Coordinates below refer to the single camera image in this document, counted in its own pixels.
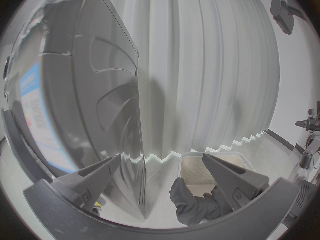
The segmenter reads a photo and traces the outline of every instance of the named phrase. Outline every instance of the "white floor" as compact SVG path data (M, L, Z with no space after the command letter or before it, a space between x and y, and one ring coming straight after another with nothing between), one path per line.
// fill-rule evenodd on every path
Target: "white floor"
M254 169L267 175L272 183L278 177L287 178L298 161L298 156L291 152L274 138L264 133L259 138L249 142L242 142L240 146L233 145L231 150L241 152L253 165ZM178 222L176 209L169 198L169 191L178 176L178 165L180 155L174 152L164 160L156 156L151 156L146 160L146 219L140 221L130 216L111 202L107 202L100 213L102 218L144 228L178 228L185 225ZM13 156L9 146L5 143L1 148L0 158L0 182L11 202L18 208L22 218L36 218L28 207L22 191L32 183L27 180L27 176ZM41 226L31 227L37 231ZM282 224L269 237L269 240L278 239L286 230ZM41 230L37 235L42 235L45 231Z
M242 153L252 164L256 172L270 178L272 184L277 178L288 178L294 165L298 162L299 153L291 152L267 133L241 145L231 146L232 151ZM100 216L118 223L144 228L178 228L185 225L178 222L176 208L169 198L169 191L178 176L180 155L171 152L160 160L151 155L146 160L146 219L140 221L112 203L102 207ZM281 234L286 229L280 226Z

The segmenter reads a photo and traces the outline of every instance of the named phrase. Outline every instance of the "white wall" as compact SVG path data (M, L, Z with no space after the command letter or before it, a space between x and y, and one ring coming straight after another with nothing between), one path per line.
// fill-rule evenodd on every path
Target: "white wall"
M272 18L271 0L261 1L270 16L280 58L279 94L269 129L304 147L309 132L294 123L305 120L308 109L316 108L320 100L320 44L308 23L296 16L292 34L285 34Z

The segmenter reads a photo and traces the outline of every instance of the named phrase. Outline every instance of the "black surface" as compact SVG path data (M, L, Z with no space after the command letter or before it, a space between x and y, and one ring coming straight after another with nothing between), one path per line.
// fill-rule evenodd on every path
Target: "black surface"
M295 149L298 150L301 154L303 154L304 152L304 149L298 143L296 143Z
M264 130L264 132L269 134L271 137L275 138L278 142L286 146L291 151L294 149L294 146L290 142L286 141L284 138L282 138L272 130L268 129L268 130Z
M22 223L0 187L0 239L37 239Z
M11 111L2 111L3 127L7 134L7 141L10 143L14 156L18 159L20 166L32 182L45 179L52 182L52 179L41 169L29 150L22 141L18 128L14 122Z

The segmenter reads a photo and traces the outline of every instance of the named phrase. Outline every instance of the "white plastic tray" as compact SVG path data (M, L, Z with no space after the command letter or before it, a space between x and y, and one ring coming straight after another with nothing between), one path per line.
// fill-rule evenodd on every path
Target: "white plastic tray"
M234 165L254 170L251 163L243 154L235 151L206 152ZM190 152L181 156L178 168L178 177L184 179L186 186L194 196L202 197L210 193L216 182L202 162L203 153Z

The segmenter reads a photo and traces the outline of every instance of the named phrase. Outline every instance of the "vent grille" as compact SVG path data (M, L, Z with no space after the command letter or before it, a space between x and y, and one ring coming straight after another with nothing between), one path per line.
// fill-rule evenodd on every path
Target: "vent grille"
M302 208L303 200L306 196L308 189L310 189L310 187L307 185L303 185L300 189L299 195L296 200L296 205L299 206L300 208Z
M114 172L118 169L119 165L121 165L121 156L118 155L116 158L113 158L113 160L109 164L110 174L113 175Z

